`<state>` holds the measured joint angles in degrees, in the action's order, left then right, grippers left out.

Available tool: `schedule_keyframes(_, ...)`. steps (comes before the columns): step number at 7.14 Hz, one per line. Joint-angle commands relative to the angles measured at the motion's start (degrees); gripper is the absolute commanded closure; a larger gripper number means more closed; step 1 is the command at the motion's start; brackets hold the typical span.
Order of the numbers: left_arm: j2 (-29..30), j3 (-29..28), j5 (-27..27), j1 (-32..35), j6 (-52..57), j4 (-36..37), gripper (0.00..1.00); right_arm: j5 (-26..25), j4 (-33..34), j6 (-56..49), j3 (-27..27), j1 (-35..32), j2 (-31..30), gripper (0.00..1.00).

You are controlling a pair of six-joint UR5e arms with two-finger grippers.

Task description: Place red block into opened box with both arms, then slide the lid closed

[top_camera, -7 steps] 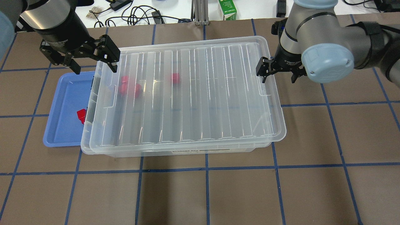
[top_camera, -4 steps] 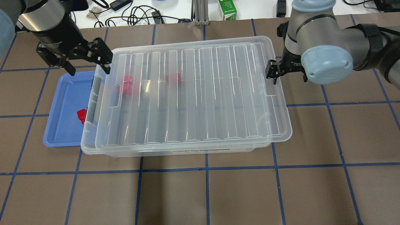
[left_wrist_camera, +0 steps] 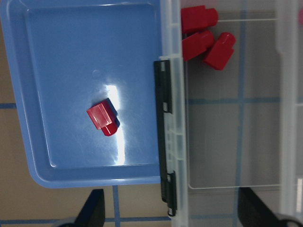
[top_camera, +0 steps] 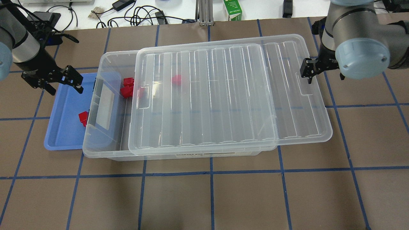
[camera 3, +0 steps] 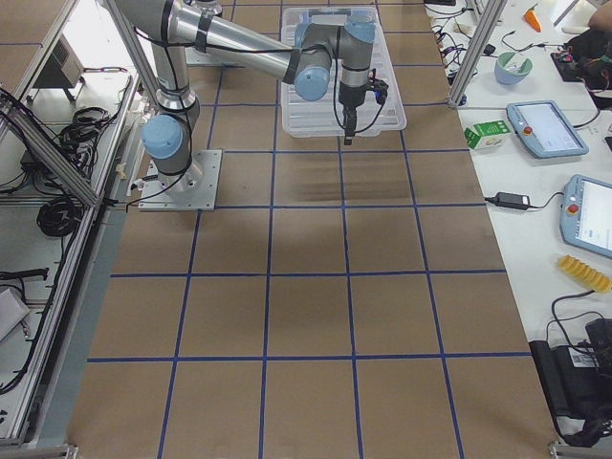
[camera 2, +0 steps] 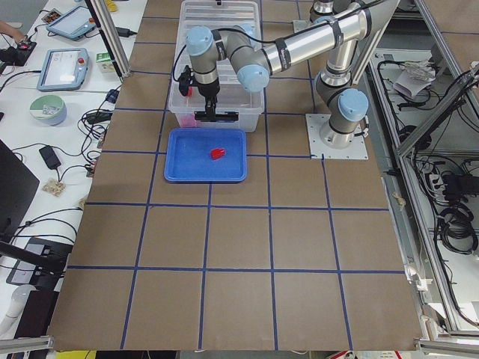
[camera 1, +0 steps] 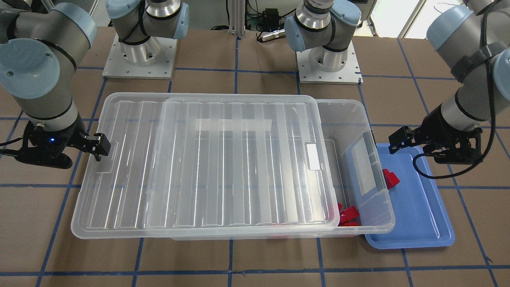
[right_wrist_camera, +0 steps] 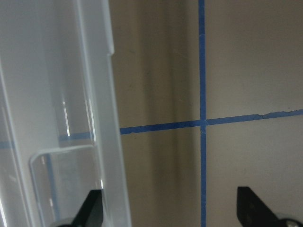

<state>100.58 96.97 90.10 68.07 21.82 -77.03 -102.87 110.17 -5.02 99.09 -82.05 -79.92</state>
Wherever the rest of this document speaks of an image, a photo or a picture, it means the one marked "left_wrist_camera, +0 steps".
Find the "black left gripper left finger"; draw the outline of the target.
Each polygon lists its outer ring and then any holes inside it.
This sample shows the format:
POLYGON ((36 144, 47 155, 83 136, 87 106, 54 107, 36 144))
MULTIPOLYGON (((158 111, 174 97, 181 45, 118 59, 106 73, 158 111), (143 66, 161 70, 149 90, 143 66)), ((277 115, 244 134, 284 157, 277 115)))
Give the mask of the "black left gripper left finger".
POLYGON ((102 227, 105 223, 105 196, 103 189, 94 189, 74 221, 75 227, 102 227))

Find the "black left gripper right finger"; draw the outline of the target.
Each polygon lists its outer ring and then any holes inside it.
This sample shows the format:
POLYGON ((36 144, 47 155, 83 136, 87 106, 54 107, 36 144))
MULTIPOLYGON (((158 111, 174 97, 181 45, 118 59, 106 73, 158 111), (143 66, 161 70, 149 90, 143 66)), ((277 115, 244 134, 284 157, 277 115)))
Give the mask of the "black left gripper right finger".
POLYGON ((249 187, 238 190, 238 219, 243 227, 286 227, 287 218, 278 218, 249 187))

